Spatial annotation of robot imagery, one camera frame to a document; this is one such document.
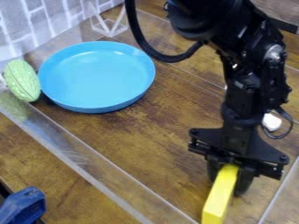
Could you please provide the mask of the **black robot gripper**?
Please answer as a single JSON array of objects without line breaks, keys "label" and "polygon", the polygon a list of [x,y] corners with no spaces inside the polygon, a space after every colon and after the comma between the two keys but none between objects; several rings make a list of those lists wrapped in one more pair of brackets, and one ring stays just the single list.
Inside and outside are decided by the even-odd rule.
[{"label": "black robot gripper", "polygon": [[249,139],[241,134],[244,131],[238,131],[237,137],[232,138],[224,137],[224,129],[190,129],[188,143],[188,151],[206,158],[210,183],[214,182],[222,163],[244,166],[237,172],[236,196],[246,192],[254,176],[280,179],[284,166],[289,163],[289,157],[261,139],[256,130]]}]

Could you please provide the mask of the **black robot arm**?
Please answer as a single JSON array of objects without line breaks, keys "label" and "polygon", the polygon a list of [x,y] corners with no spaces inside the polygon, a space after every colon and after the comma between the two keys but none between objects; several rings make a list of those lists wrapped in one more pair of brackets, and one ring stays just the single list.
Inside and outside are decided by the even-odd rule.
[{"label": "black robot arm", "polygon": [[264,114],[281,109],[292,91],[285,83],[285,44],[269,17],[249,0],[166,0],[173,30],[216,50],[224,70],[222,126],[190,129],[188,150],[206,160],[209,179],[225,164],[238,167],[234,194],[254,177],[280,179],[289,158],[260,138]]}]

